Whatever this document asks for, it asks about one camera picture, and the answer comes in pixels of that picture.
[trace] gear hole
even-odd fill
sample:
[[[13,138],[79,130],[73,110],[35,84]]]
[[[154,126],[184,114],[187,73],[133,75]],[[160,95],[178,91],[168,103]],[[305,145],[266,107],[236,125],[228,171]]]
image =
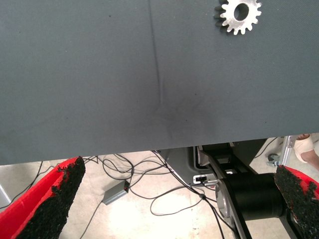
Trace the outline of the gear hole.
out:
[[[235,8],[234,17],[237,21],[242,21],[248,16],[248,12],[249,7],[246,4],[241,3]]]

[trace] gray fabric sheet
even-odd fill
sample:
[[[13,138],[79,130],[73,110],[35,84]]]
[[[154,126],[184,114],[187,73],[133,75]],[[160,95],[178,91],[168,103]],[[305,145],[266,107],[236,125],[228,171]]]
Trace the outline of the gray fabric sheet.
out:
[[[2,0],[0,164],[319,131],[319,1]]]

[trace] concrete floor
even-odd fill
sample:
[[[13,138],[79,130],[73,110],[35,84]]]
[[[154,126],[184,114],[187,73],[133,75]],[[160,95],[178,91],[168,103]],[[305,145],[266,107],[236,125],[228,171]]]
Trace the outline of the concrete floor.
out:
[[[317,134],[313,137],[315,140],[318,139]],[[251,166],[258,173],[275,171],[275,168],[266,165],[266,155],[272,152],[280,152],[281,142],[281,138],[274,141],[263,155],[251,163]],[[316,144],[316,151],[319,152],[318,143]],[[123,155],[134,163],[146,157],[153,156],[149,151],[126,153]],[[105,155],[102,156],[102,158],[110,158],[119,162],[113,155]],[[60,161],[62,160],[46,161],[43,163],[42,169],[45,170],[50,165],[55,165]],[[40,162],[0,166],[0,183],[10,198],[13,198],[34,179],[39,165]],[[156,166],[154,163],[145,163],[138,169],[145,170]],[[299,162],[294,153],[292,153],[290,157],[288,166],[296,168],[319,181],[318,172],[308,164]],[[165,172],[165,169],[158,170],[158,172]],[[118,181],[111,179],[104,173],[101,163],[87,163],[86,173],[74,203],[71,206],[68,222],[60,238],[79,239],[96,206],[102,200],[104,192],[117,183]],[[152,197],[176,186],[179,186],[179,183],[169,174],[146,175],[134,186],[134,190],[143,196]],[[205,189],[205,192],[207,196],[215,199],[212,191]],[[198,199],[198,196],[190,193],[188,190],[181,189],[158,199],[154,204],[154,211],[157,213],[174,212],[196,203]],[[205,202],[201,202],[196,207],[182,211],[176,215],[163,217],[156,217],[150,213],[150,203],[150,200],[141,199],[129,193],[108,206],[101,204],[83,238],[221,238],[216,219]],[[279,219],[249,221],[247,225],[254,239],[289,238]],[[222,228],[225,238],[233,238],[231,231],[225,225],[222,224]]]

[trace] gray device box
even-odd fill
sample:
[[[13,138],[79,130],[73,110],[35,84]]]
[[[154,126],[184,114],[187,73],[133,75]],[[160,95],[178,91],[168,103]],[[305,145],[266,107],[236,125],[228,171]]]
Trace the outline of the gray device box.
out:
[[[115,185],[113,188],[105,192],[102,202],[105,205],[109,205],[111,202],[127,194],[129,192],[129,186],[130,184],[126,180],[120,182],[119,184]]]

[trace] black roller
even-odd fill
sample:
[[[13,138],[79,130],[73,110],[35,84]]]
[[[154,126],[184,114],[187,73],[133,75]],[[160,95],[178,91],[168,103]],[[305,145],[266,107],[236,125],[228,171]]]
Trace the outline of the black roller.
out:
[[[245,220],[282,215],[285,203],[274,182],[274,174],[233,174],[227,181]]]

